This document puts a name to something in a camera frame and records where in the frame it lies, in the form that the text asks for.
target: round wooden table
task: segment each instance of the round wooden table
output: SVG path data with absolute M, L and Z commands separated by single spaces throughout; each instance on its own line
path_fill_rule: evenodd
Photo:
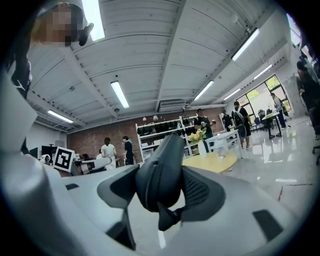
M 203 159 L 200 155 L 195 155 L 184 159 L 182 161 L 183 166 L 195 167 L 203 170 L 207 170 L 214 173 L 221 173 L 229 170 L 237 161 L 237 156 L 227 151 L 225 152 L 225 157 L 218 159 L 217 153 L 210 152 L 206 154 L 206 158 Z

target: ceiling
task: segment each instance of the ceiling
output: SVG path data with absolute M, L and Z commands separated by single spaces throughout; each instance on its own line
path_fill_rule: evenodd
M 286 15 L 271 0 L 99 0 L 99 7 L 105 38 L 30 49 L 28 102 L 38 123 L 70 133 L 152 115 L 163 100 L 221 103 L 288 54 Z M 258 37 L 233 61 L 245 30 L 256 27 Z M 130 108 L 111 88 L 116 80 Z M 213 86 L 194 101 L 210 80 Z M 49 109 L 74 122 L 48 115 Z

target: white wall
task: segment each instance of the white wall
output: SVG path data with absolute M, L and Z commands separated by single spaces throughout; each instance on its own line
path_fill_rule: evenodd
M 38 148 L 38 159 L 41 156 L 41 146 L 55 146 L 56 141 L 63 141 L 67 146 L 67 135 L 65 133 L 52 130 L 43 125 L 34 123 L 26 136 L 26 147 L 29 150 Z

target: tiled floor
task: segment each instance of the tiled floor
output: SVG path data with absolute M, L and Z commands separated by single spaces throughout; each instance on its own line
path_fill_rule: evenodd
M 282 137 L 271 140 L 267 131 L 252 133 L 252 149 L 244 150 L 243 159 L 240 159 L 239 151 L 232 148 L 231 151 L 237 154 L 238 161 L 232 171 L 222 175 L 256 184 L 275 200 L 279 199 L 280 203 L 295 215 L 302 217 L 314 199 L 320 172 L 316 166 L 316 156 L 312 155 L 313 146 L 320 145 L 320 140 L 315 141 L 314 130 L 307 124 L 309 121 L 308 117 L 289 120 L 287 124 L 291 127 L 282 131 Z M 271 133 L 278 133 L 278 130 L 273 129 Z M 277 182 L 276 179 L 294 181 Z M 184 197 L 181 193 L 174 208 L 183 205 Z M 128 210 L 137 244 L 136 251 L 142 255 L 156 255 L 161 249 L 162 239 L 158 233 L 158 214 L 145 210 L 136 196 Z M 178 229 L 179 224 L 176 224 L 167 230 L 164 240 L 169 241 Z

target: brick wall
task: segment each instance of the brick wall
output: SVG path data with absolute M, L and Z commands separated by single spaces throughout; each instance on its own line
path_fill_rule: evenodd
M 179 116 L 192 117 L 196 115 L 196 110 L 190 110 L 170 114 L 158 114 L 158 122 L 170 121 L 178 119 Z M 222 112 L 222 108 L 209 108 L 204 110 L 204 115 L 211 121 L 216 121 L 216 132 L 223 129 L 219 114 Z M 142 118 L 131 119 L 122 122 L 116 122 L 113 124 L 102 125 L 99 127 L 78 131 L 67 135 L 67 148 L 74 150 L 76 153 L 87 153 L 90 157 L 96 157 L 99 154 L 99 149 L 104 144 L 105 137 L 111 139 L 111 144 L 115 146 L 115 150 L 119 156 L 122 156 L 125 152 L 125 146 L 122 144 L 123 136 L 128 136 L 132 141 L 132 150 L 137 163 L 142 161 L 138 135 L 136 130 L 136 124 L 142 126 L 145 123 L 149 124 L 153 122 L 153 116 L 146 116 L 146 122 Z

